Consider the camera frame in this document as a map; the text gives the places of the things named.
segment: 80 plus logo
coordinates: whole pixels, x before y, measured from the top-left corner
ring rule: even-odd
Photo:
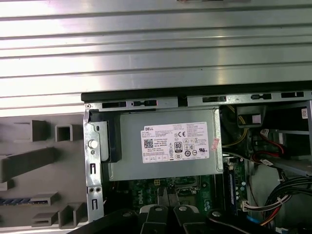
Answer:
[[[181,153],[183,151],[182,149],[182,142],[175,142],[175,152]]]

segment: barcode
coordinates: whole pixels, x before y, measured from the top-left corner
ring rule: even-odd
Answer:
[[[308,118],[308,110],[305,109],[301,109],[301,115],[303,119],[307,119]]]
[[[153,148],[153,139],[146,139],[144,140],[144,148]]]

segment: warning label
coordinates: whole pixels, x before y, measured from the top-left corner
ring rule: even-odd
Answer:
[[[141,144],[143,163],[209,158],[206,122],[145,126]]]

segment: qr code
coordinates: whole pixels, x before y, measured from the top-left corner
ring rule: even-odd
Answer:
[[[144,140],[144,148],[153,148],[153,139],[146,139]]]

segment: power connector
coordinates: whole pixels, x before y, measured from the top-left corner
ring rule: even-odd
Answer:
[[[242,212],[247,212],[247,208],[246,208],[246,205],[248,204],[248,201],[247,200],[243,200],[240,202],[240,208],[242,210]]]

